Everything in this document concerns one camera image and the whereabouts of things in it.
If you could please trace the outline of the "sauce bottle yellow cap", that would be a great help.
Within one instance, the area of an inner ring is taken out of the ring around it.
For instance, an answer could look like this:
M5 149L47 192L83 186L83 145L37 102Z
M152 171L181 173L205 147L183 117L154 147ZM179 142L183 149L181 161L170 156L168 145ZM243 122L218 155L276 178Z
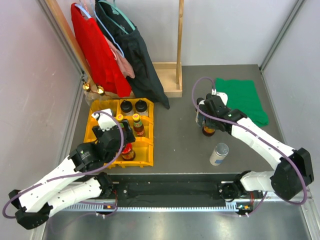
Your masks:
M133 130L135 131L136 135L138 137L145 137L146 132L145 132L145 127L143 125L143 122L141 120L141 116L137 113L132 115L133 119Z
M124 116L122 114L117 114L116 115L116 120L118 121L119 125L121 126L122 129L124 129L124 124L123 124L123 120L124 120Z

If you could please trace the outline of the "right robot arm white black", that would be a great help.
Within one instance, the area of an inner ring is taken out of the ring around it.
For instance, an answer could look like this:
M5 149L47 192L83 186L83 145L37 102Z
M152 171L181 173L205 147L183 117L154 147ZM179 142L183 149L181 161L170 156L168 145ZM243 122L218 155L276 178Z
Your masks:
M271 171L246 170L233 180L232 189L239 198L252 191L274 192L289 201L314 181L310 153L301 147L294 149L259 128L239 109L228 108L225 93L199 97L196 104L196 123L210 130L226 132L258 153L272 168Z

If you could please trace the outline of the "glass oil bottle gold spout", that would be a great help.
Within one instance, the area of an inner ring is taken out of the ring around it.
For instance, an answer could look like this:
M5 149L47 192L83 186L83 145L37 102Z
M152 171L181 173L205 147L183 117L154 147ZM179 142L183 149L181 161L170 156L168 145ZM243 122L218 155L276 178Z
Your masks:
M92 103L96 100L96 94L92 91L91 86L84 79L82 79L82 89L85 95L86 103L91 106Z

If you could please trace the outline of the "sauce bottle yellow cap front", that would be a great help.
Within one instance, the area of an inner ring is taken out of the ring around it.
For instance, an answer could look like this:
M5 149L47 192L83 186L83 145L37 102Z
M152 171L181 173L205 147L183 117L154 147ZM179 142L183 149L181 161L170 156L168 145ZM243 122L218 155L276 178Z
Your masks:
M121 126L122 129L124 129L124 124L123 124L123 120L124 120L124 116L122 114L117 114L116 115L116 120L118 121L119 125Z

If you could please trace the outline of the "black lid spice shaker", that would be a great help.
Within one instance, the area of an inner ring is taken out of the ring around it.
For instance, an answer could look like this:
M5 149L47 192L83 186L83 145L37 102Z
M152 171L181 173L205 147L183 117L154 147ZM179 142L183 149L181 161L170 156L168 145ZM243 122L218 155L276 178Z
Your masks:
M148 111L148 105L147 102L144 100L139 99L136 103L135 103L135 110L136 113L139 114L140 116L149 116L149 111Z
M120 109L123 112L124 116L132 116L135 113L132 103L128 100L124 100L120 104Z

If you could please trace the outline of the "small dark cap bottle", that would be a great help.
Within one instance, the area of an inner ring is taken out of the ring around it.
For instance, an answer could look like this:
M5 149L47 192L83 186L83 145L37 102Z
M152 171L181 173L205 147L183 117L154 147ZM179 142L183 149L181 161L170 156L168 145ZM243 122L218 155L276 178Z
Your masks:
M202 97L199 97L196 99L196 104L199 105L201 103L201 101L203 101L204 99Z

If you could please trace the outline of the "grey lid salt jar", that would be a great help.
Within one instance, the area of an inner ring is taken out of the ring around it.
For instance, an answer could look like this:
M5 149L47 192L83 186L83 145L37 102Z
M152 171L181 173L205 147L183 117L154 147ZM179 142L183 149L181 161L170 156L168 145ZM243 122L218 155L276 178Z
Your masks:
M225 159L225 157L228 155L229 153L229 147L227 144L225 143L218 143L210 158L209 158L209 161L210 163L213 165L213 166L219 166Z

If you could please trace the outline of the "red lid sauce jar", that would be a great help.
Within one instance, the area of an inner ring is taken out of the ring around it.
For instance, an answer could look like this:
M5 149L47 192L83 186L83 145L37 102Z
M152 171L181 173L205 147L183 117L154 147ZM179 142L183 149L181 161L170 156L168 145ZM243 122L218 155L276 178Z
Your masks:
M131 143L128 143L125 145L121 152L121 157L124 161L133 161L136 157L136 153L133 149L133 145Z
M215 128L211 125L204 124L202 127L202 133L207 137L213 136L215 132L216 132Z

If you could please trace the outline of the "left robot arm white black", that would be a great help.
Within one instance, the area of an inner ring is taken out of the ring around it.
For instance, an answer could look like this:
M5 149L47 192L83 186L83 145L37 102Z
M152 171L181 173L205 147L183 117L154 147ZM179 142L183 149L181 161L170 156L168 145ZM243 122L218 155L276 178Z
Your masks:
M69 206L113 194L113 182L103 168L136 139L129 121L113 117L111 109L96 111L91 116L98 123L92 128L94 141L78 145L35 185L9 193L10 203L17 209L14 219L26 230L39 227Z

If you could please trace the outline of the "red lid sauce jar front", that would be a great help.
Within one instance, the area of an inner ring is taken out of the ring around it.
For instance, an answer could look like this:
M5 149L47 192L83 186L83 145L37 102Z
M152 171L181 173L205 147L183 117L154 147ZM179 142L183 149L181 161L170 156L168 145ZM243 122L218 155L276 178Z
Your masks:
M133 145L131 143L128 143L125 145L121 152L121 157L124 161L133 161L136 157L136 153L133 149Z

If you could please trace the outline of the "grey lid white shaker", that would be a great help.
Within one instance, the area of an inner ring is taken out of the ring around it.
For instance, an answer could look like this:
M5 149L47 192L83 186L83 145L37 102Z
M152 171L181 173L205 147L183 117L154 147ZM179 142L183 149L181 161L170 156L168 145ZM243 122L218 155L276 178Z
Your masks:
M201 110L202 112L205 112L206 107L204 104L200 104L198 105L198 108L196 108L195 110L196 110L195 122L199 127L202 128L205 124L205 116L202 113L200 113L199 110Z

